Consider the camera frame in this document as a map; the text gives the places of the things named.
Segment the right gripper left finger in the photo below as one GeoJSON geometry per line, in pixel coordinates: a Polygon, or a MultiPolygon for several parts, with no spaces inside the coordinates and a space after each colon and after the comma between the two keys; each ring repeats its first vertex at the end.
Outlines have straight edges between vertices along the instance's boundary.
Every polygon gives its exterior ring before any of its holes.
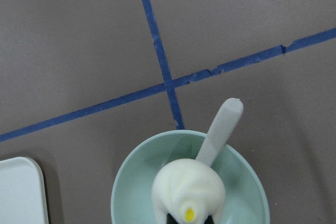
{"type": "Polygon", "coordinates": [[[166,224],[176,224],[176,220],[171,214],[166,215],[166,224]]]}

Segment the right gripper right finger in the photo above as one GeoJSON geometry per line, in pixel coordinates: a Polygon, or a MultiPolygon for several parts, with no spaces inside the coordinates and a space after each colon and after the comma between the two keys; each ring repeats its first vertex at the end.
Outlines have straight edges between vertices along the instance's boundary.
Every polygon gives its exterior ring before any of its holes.
{"type": "Polygon", "coordinates": [[[213,217],[208,216],[207,219],[204,221],[204,224],[214,224],[213,217]]]}

